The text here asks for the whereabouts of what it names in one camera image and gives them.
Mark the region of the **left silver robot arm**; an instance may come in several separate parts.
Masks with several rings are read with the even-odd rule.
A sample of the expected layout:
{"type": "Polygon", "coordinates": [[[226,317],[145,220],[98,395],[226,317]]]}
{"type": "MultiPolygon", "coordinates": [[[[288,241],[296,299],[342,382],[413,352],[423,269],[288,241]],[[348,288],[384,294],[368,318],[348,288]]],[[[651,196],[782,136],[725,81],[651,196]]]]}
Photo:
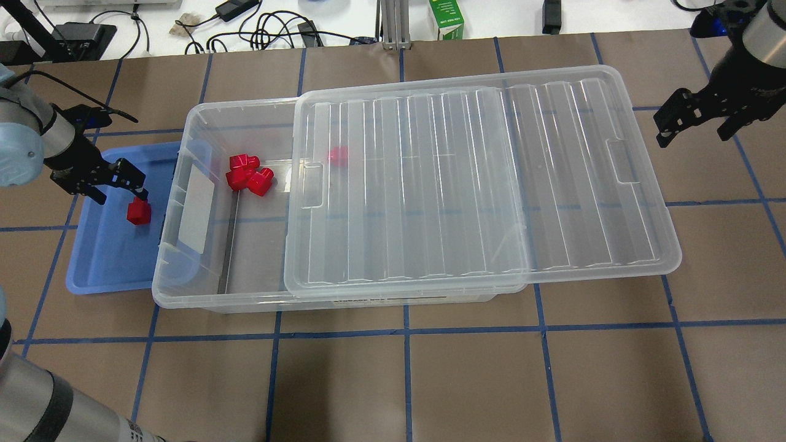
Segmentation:
{"type": "MultiPolygon", "coordinates": [[[[102,185],[124,188],[146,203],[145,174],[122,158],[107,162],[85,131],[104,128],[111,115],[95,106],[60,109],[37,95],[17,74],[2,67],[2,186],[21,187],[51,170],[51,179],[71,195],[104,204],[102,185]]],[[[1,433],[3,441],[160,441],[158,436],[98,402],[50,370],[12,350],[12,325],[2,305],[1,433]]]]}

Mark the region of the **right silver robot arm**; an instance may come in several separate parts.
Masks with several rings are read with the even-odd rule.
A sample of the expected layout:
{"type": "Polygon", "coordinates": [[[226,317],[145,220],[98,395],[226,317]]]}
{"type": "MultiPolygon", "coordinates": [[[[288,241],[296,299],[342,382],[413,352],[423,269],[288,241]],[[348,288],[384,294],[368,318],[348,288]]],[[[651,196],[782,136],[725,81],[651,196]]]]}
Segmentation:
{"type": "Polygon", "coordinates": [[[784,9],[783,1],[724,1],[698,10],[691,37],[727,37],[731,47],[704,88],[695,93],[679,88],[656,112],[661,148],[713,118],[725,119],[717,132],[727,141],[780,110],[785,97],[784,9]]]}

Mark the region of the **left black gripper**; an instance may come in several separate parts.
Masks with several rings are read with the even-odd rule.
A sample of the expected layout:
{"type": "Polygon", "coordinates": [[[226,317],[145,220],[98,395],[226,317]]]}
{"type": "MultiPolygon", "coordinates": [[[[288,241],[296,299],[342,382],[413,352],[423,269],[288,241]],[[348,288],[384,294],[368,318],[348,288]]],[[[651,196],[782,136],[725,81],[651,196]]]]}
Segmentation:
{"type": "Polygon", "coordinates": [[[148,201],[144,187],[146,174],[126,158],[107,162],[85,131],[106,128],[112,115],[133,123],[138,119],[120,109],[74,106],[61,109],[53,106],[53,117],[45,128],[45,136],[54,137],[56,152],[44,159],[51,169],[50,179],[71,195],[82,194],[98,205],[106,204],[107,196],[101,185],[125,188],[140,201],[148,201]]]}

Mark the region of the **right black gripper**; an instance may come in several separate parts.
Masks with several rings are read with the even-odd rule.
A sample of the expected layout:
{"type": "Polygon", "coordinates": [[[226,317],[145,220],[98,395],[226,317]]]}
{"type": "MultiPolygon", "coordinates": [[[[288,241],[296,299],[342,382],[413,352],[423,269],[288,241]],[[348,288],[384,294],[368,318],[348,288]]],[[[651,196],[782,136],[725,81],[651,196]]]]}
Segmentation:
{"type": "Polygon", "coordinates": [[[785,70],[755,58],[741,44],[730,48],[699,92],[679,88],[653,119],[661,149],[679,133],[713,118],[724,118],[718,129],[726,142],[739,129],[767,121],[784,105],[785,70]]]}

